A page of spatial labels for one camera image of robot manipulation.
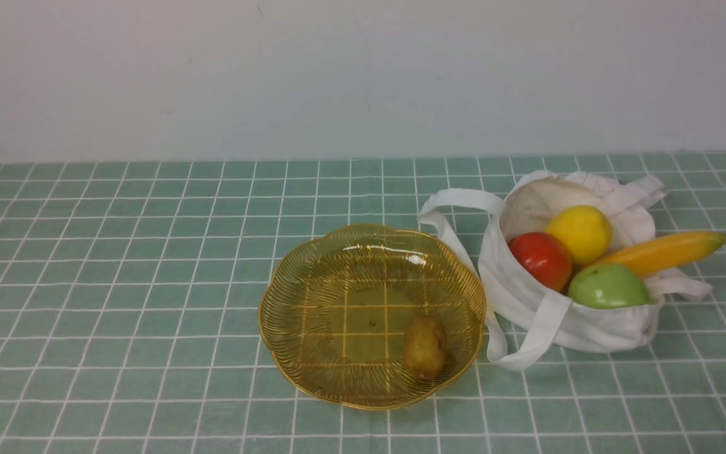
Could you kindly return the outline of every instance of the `green apple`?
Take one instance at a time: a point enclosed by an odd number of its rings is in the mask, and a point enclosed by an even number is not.
[[[579,271],[570,281],[568,296],[589,308],[628,308],[652,302],[646,284],[621,264],[596,264]]]

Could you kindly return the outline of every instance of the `apple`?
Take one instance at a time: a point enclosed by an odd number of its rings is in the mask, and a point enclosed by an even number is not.
[[[562,291],[567,285],[573,264],[567,249],[553,235],[523,233],[509,242],[509,250],[540,284],[556,291]]]
[[[652,302],[642,279],[621,264],[596,264],[579,271],[570,281],[568,296],[589,308],[628,308]]]

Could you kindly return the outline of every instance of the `wall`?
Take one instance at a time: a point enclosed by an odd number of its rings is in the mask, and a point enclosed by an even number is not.
[[[726,149],[726,1],[0,0],[0,161]]]

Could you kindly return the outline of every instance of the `white strap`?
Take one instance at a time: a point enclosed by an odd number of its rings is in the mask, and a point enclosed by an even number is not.
[[[458,256],[462,264],[467,265],[470,270],[476,274],[475,264],[472,263],[470,255],[467,253],[461,240],[458,239],[456,233],[452,230],[452,226],[447,222],[447,218],[435,209],[442,206],[458,206],[467,207],[468,209],[481,209],[492,216],[499,216],[504,209],[505,202],[498,196],[483,190],[473,189],[444,189],[440,190],[436,195],[431,196],[422,205],[422,209],[418,212],[418,222],[420,224],[432,225],[435,227],[436,235]],[[502,358],[506,356],[508,345],[506,343],[506,335],[500,328],[498,317],[495,316],[495,309],[487,305],[487,317],[484,321],[489,331],[489,346],[487,347],[487,357]]]
[[[689,301],[701,301],[713,291],[707,282],[695,281],[677,268],[661,271],[658,276],[646,279],[646,285],[664,295],[678,293]]]
[[[603,196],[599,209],[612,218],[633,205],[648,207],[666,196],[663,183],[654,175],[646,175]]]
[[[446,189],[427,199],[418,214],[420,224],[434,226],[439,239],[450,247],[464,265],[475,271],[475,265],[473,265],[469,254],[464,249],[464,245],[461,244],[461,241],[453,232],[452,226],[447,222],[447,218],[435,210],[440,206],[481,209],[489,212],[492,216],[499,216],[505,206],[504,201],[498,196],[489,192],[482,192],[482,190]],[[545,351],[553,344],[553,338],[556,337],[556,333],[559,331],[559,325],[562,324],[562,320],[565,318],[568,308],[570,308],[570,299],[556,291],[547,291],[542,302],[539,303],[539,308],[521,347],[516,353],[507,354],[506,335],[500,328],[498,319],[495,316],[497,310],[496,307],[493,307],[495,301],[490,301],[487,296],[487,303],[487,316],[484,322],[489,331],[487,359],[515,371],[527,368],[545,354]]]
[[[570,298],[548,290],[539,303],[531,328],[528,329],[525,340],[516,353],[489,360],[512,371],[521,371],[534,364],[553,344],[553,339],[559,331],[562,320],[565,319],[570,304]]]

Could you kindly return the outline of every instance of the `yellow banana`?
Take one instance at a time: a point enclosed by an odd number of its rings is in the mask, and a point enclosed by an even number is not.
[[[699,261],[714,253],[725,242],[726,235],[719,232],[699,230],[673,233],[611,253],[598,259],[596,263],[623,264],[638,276],[648,276],[657,271]]]

